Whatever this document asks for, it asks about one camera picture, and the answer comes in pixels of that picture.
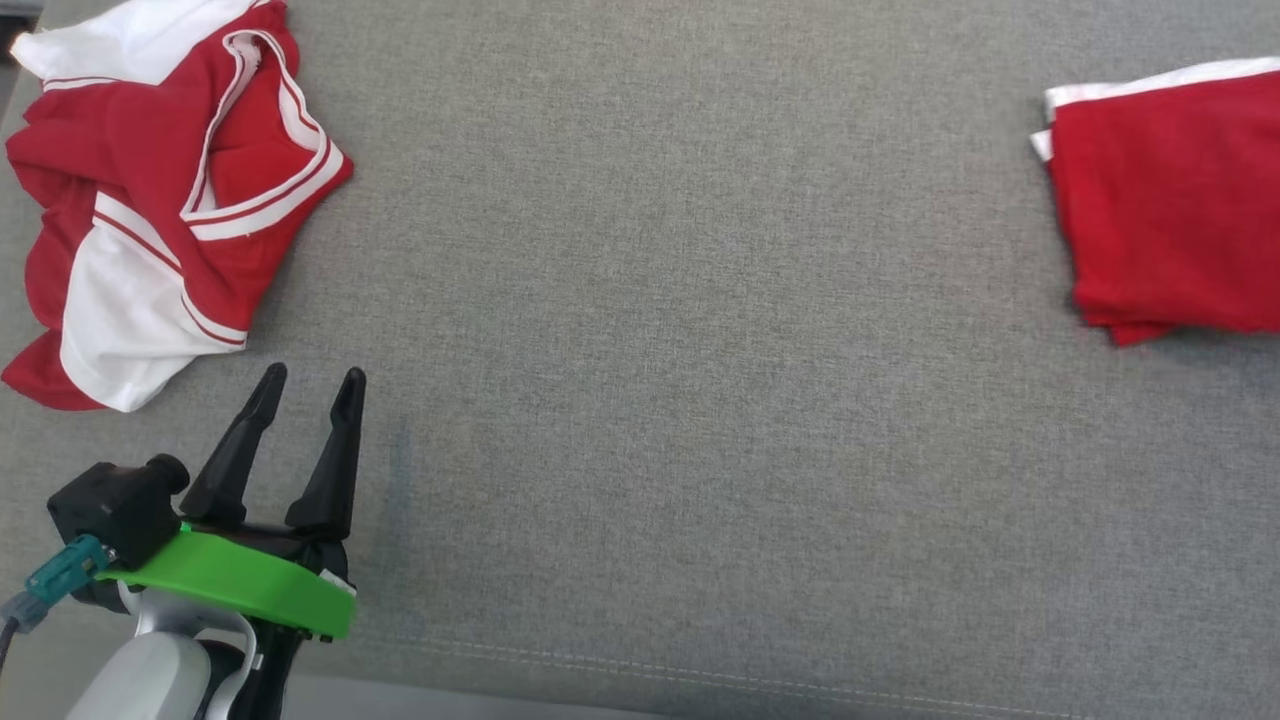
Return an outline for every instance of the robotic arm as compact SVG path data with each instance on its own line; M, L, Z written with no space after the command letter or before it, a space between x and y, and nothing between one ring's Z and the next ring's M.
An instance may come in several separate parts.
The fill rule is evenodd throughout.
M137 618L133 639L70 720L275 720L298 647L347 635L356 588L342 541L351 534L365 374L352 368L343 379L329 439L284 525L250 524L244 486L285 379L283 364L268 368L180 516L170 497L189 475L168 455L132 469L99 462L49 498L68 547L50 562L55 570L32 575L19 602L0 611L9 633L38 624L64 583L82 602ZM238 634L242 647L200 638L207 629Z

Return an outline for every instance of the stitched seam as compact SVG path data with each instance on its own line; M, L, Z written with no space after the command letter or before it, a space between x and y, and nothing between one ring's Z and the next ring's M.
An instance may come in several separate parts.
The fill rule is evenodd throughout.
M942 710L942 708L938 708L938 707L919 707L919 706L910 706L910 705L890 705L887 702L872 702L872 701L867 701L867 700L852 700L852 698L847 698L847 697L831 697L831 696L820 696L820 694L810 694L810 693L797 693L797 692L791 692L791 691L773 691L773 689L769 689L769 688L750 688L750 687L744 687L744 685L730 685L727 683L713 683L710 680L694 680L691 678L676 678L676 676L672 676L672 675L652 675L652 674L648 674L648 673L636 673L634 670L618 670L618 669L608 669L608 667L591 667L590 665L570 665L567 662L556 662L556 661L550 661L550 660L532 660L532 659L529 659L529 657L503 657L500 655L484 655L484 653L479 653L479 652L461 652L461 651L456 651L456 650L431 648L431 647L428 647L428 648L424 648L424 650L426 650L428 652L434 652L434 653L438 653L438 655L448 655L448 656L453 656L453 657L474 657L474 659L479 659L479 660L497 660L497 661L500 661L500 662L520 662L520 664L525 664L525 665L544 665L544 666L548 666L548 667L558 667L558 669L563 669L563 670L588 670L590 673L605 673L605 674L609 674L609 675L630 675L630 676L635 676L635 678L648 678L648 679L652 679L652 680L668 680L668 682L677 682L677 683L690 683L690 684L695 684L695 685L710 685L710 687L714 687L714 688L731 688L731 689L735 689L735 691L751 691L751 692L762 692L762 693L781 694L781 696L790 696L790 697L801 697L801 698L808 698L808 700L835 701L835 702L842 702L842 703L846 703L846 705L860 705L860 706L869 706L869 707L890 707L890 708L893 708L893 710L914 710L914 711L918 711L918 712L933 712L933 714L938 714L938 715L956 715L956 716L961 716L961 717L983 717L983 719L987 719L987 720L1005 720L1005 719L1002 719L998 715L984 715L984 714L980 714L980 712L963 712L960 710Z
M506 652L506 653L513 653L513 655L552 657L552 659L556 659L556 660L570 660L570 661L576 661L576 662L591 662L591 664L596 664L596 665L612 665L612 666L623 666L623 667L636 667L636 669L640 669L640 670L650 670L650 671L655 671L655 673L666 673L667 675L663 675L663 676L666 676L667 679L671 679L671 680L685 680L685 678L678 678L678 676L671 675L672 673L685 674L685 675L700 675L700 676L704 676L704 678L717 678L717 679L722 679L722 680L733 680L733 682L737 682L737 683L745 683L748 685L745 689L759 689L760 692L776 692L776 691L771 691L768 688L763 688L760 685L780 685L780 687L785 687L785 688L796 688L796 689L800 689L800 691L819 691L819 692L826 692L826 693L841 693L841 694L865 696L865 697L893 700L893 701L900 701L900 702L925 702L925 703L933 703L933 705L947 705L947 706L954 706L954 707L966 707L966 708L973 708L973 710L995 710L995 711L1001 711L1001 712L1014 712L1014 714L1019 714L1019 715L1038 715L1038 716L1042 716L1042 717L1062 717L1062 719L1066 719L1066 720L1096 720L1096 719L1093 719L1093 717L1091 717L1088 715L1075 715L1075 714L1068 714L1068 712L1046 712L1046 711L1041 711L1041 710L1023 710L1023 708L1018 708L1018 707L1006 707L1006 706L1000 706L1000 705L983 705L983 703L977 703L977 702L961 702L961 701L952 701L952 700L934 700L934 698L922 697L922 696L909 696L909 694L897 694L897 693L879 693L879 692L873 692L873 691L860 691L860 689L855 689L855 688L836 688L836 687L829 687L829 685L814 685L814 684L809 684L809 683L792 683L792 682L787 682L787 680L769 680L769 679L764 679L764 678L751 678L751 676L748 676L748 675L727 675L727 674L723 674L723 673L708 673L708 671L703 671L703 670L687 670L687 669L684 669L684 667L671 667L671 666L667 666L667 665L652 665L652 664L645 664L645 662L634 662L634 661L628 661L628 660L608 660L608 659L603 659L603 657L590 657L590 656L585 656L585 655L571 655L571 653L561 653L561 652L550 652L550 651L540 651L540 650L525 650L525 648L518 648L518 647L504 647L504 646L497 646L497 644L470 643L470 642L462 642L462 641L449 641L449 639L443 639L443 638L429 638L429 637L422 637L422 638L404 638L402 635L384 635L381 639L384 642L389 641L389 642L394 642L397 644L399 644L399 643L412 643L412 642L426 642L426 643L434 643L434 644L456 646L456 647L465 647L465 648L481 650L481 651L489 651L489 652ZM724 684L718 684L718 685L721 685L721 687L732 687L732 688L737 688L737 689L744 689L741 685L724 685ZM828 700L842 701L844 698L831 697ZM928 710L928 708L913 708L913 710Z

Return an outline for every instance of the gray tablecloth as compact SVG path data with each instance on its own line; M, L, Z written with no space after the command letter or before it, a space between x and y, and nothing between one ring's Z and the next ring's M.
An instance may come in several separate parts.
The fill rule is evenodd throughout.
M1280 715L1280 342L1083 328L1027 140L1052 85L1276 53L1274 0L291 17L356 178L248 351L134 415L0 393L8 587L46 496L198 465L273 360L247 500L282 519L362 365L360 618L306 669L695 717ZM0 183L8 359L38 211ZM58 615L44 642L109 632Z

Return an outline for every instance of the green plastic part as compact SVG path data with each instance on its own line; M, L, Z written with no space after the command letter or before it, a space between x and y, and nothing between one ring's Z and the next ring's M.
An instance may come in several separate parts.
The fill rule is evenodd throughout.
M106 570L99 578L332 638L347 637L356 612L353 594L306 568L209 533L180 532L140 570Z

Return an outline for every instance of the garment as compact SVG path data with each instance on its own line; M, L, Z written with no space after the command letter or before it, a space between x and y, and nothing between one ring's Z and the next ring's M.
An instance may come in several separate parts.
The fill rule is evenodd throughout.
M27 296L49 331L3 379L65 410L134 410L244 347L306 217L352 164L307 111L273 0L131 0L22 36L44 81L8 142L46 210Z
M1047 92L1048 164L1091 325L1280 331L1280 58Z

